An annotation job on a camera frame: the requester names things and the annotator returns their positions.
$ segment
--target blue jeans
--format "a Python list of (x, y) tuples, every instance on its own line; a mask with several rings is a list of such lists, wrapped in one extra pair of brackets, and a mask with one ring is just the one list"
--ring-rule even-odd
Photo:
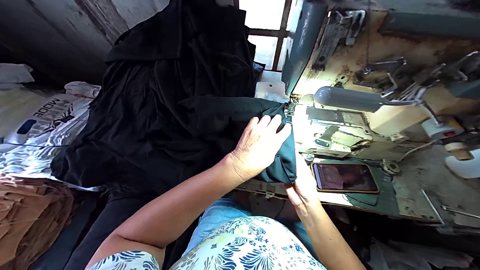
[[(220, 198), (210, 205), (198, 221), (198, 226), (192, 234), (192, 238), (188, 243), (187, 250), (182, 254), (184, 256), (202, 242), (209, 233), (218, 228), (223, 223), (235, 218), (249, 217), (252, 213), (242, 209), (242, 207), (231, 198)], [(300, 221), (291, 221), (286, 219), (277, 219), (278, 222), (285, 225), (292, 233), (303, 243), (310, 254), (318, 260), (312, 242), (307, 236), (305, 227)]]

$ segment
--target stack of fabric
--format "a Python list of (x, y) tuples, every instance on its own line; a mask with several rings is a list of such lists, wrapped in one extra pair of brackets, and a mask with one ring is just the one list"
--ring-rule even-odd
[[(254, 98), (255, 45), (245, 11), (214, 0), (172, 0), (123, 33), (108, 54), (85, 128), (52, 161), (52, 175), (82, 187), (120, 183), (163, 193), (231, 152), (249, 120), (285, 116)], [(293, 134), (257, 179), (293, 183)]]
[(72, 205), (61, 183), (0, 174), (0, 270), (26, 270), (57, 239)]

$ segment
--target left hand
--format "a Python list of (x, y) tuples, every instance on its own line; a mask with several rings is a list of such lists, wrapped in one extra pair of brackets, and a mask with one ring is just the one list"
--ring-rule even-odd
[(279, 114), (273, 118), (265, 115), (260, 120), (258, 117), (250, 120), (237, 147), (227, 155), (232, 172), (242, 181), (258, 175), (272, 164), (275, 154), (292, 131), (291, 125), (285, 124), (277, 133), (281, 123)]

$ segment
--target hand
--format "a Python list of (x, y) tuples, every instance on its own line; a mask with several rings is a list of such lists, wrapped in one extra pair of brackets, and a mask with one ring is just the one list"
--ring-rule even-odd
[(318, 198), (317, 185), (312, 171), (305, 163), (305, 159), (295, 151), (297, 162), (297, 179), (294, 184), (285, 184), (287, 195), (295, 209), (306, 211), (310, 205), (318, 207), (320, 200)]
[(290, 124), (276, 132), (282, 123), (282, 116), (265, 115), (260, 120), (253, 117), (243, 131), (237, 147), (227, 155), (231, 170), (242, 181), (256, 176), (272, 164), (275, 154), (292, 131)]

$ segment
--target phone screen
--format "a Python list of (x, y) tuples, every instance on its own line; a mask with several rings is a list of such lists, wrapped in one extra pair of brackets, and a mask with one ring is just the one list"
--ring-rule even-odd
[(312, 167), (318, 189), (378, 192), (378, 186), (368, 165), (314, 163)]

